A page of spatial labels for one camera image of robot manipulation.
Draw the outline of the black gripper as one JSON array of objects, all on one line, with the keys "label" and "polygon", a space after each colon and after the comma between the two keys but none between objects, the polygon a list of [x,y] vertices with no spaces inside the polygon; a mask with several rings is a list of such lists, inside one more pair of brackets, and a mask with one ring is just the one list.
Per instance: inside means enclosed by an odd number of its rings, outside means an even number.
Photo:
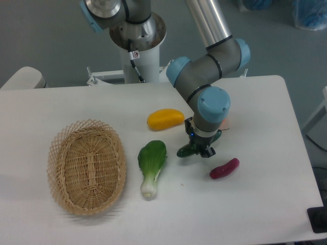
[{"label": "black gripper", "polygon": [[216,138],[217,130],[211,132],[201,131],[192,126],[193,118],[189,117],[184,120],[185,132],[189,136],[190,143],[199,145],[199,153],[202,158],[210,158],[216,154],[210,146]]}]

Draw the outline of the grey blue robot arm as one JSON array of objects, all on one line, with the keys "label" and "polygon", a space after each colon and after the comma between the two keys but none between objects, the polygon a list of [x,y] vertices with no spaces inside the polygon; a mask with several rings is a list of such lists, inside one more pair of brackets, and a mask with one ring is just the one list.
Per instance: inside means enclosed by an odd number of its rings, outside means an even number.
[{"label": "grey blue robot arm", "polygon": [[[180,158],[215,154],[212,143],[221,136],[220,125],[227,117],[230,98],[213,82],[243,67],[250,59],[248,45],[230,32],[217,1],[187,1],[189,11],[206,47],[206,54],[192,61],[179,57],[170,62],[166,75],[192,109],[185,120],[189,136]],[[150,1],[81,1],[81,11],[95,32],[110,31],[120,50],[125,83],[158,82],[159,46],[166,25],[151,10]]]}]

